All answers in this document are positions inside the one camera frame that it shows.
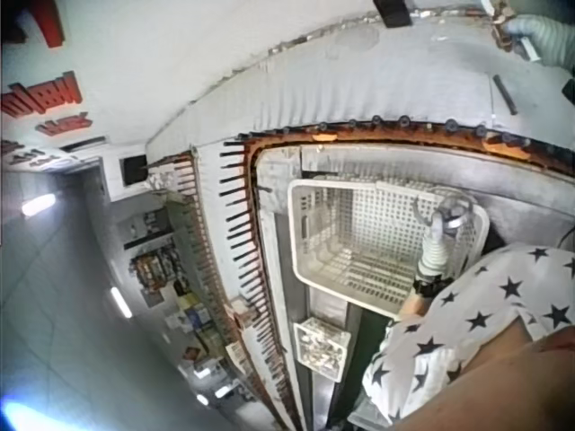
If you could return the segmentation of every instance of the green glove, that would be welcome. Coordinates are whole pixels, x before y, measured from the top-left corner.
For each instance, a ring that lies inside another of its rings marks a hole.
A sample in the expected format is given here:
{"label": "green glove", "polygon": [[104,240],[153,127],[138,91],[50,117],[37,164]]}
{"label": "green glove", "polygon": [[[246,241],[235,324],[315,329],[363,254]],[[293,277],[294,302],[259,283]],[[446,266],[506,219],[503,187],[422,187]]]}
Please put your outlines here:
{"label": "green glove", "polygon": [[575,27],[536,15],[519,15],[503,24],[511,36],[527,36],[546,66],[559,66],[573,72],[575,67]]}

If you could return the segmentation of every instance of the small plastic basket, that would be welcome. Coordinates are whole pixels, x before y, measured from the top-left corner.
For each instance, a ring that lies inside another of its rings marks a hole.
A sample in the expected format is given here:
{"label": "small plastic basket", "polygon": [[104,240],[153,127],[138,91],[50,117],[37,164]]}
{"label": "small plastic basket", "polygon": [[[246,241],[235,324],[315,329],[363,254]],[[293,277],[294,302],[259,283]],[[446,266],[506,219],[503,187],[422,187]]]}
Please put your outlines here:
{"label": "small plastic basket", "polygon": [[[294,271],[309,286],[395,318],[413,284],[427,218],[453,190],[398,180],[293,180],[288,190]],[[447,276],[481,256],[489,230],[483,208],[450,239]]]}
{"label": "small plastic basket", "polygon": [[351,335],[312,317],[294,323],[297,360],[335,382],[340,382]]}

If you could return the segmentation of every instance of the ceiling light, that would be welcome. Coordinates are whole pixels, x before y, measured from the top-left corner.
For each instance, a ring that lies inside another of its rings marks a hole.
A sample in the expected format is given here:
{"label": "ceiling light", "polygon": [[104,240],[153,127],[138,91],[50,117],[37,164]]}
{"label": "ceiling light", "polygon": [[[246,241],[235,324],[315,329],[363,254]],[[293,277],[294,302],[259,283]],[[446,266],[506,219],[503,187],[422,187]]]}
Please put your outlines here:
{"label": "ceiling light", "polygon": [[52,207],[55,203],[56,196],[52,193],[38,196],[22,205],[22,212],[25,216],[32,217],[37,215],[40,211],[44,211],[45,209]]}
{"label": "ceiling light", "polygon": [[222,386],[221,388],[219,388],[216,391],[216,398],[222,398],[224,395],[226,395],[227,393],[229,393],[232,390],[231,386]]}
{"label": "ceiling light", "polygon": [[113,287],[111,289],[111,295],[116,300],[116,304],[118,305],[119,309],[122,311],[122,314],[124,314],[124,317],[126,319],[129,319],[130,317],[132,317],[132,312],[129,310],[128,305],[126,304],[126,301],[124,301],[124,297],[119,292],[117,287]]}
{"label": "ceiling light", "polygon": [[209,404],[209,401],[206,397],[204,397],[203,395],[196,395],[196,398],[198,399],[199,402],[201,402],[204,406],[207,406]]}
{"label": "ceiling light", "polygon": [[212,372],[209,371],[209,368],[204,368],[203,370],[199,370],[196,371],[194,370],[194,374],[196,375],[196,377],[198,377],[199,379],[203,379],[204,377],[210,375]]}

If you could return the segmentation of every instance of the red sign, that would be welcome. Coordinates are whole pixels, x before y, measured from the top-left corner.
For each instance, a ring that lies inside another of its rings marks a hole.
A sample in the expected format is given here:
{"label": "red sign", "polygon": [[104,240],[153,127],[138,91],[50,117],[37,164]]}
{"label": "red sign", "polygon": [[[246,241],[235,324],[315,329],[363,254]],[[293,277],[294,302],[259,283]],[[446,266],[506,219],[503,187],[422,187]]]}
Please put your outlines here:
{"label": "red sign", "polygon": [[80,112],[80,115],[73,115],[56,121],[46,121],[35,128],[48,136],[59,135],[79,128],[88,128],[92,125],[92,121],[86,118],[87,115],[87,112]]}
{"label": "red sign", "polygon": [[74,72],[65,72],[53,81],[28,88],[21,84],[11,84],[9,87],[13,92],[2,94],[2,112],[15,119],[33,112],[44,114],[65,103],[82,103]]}

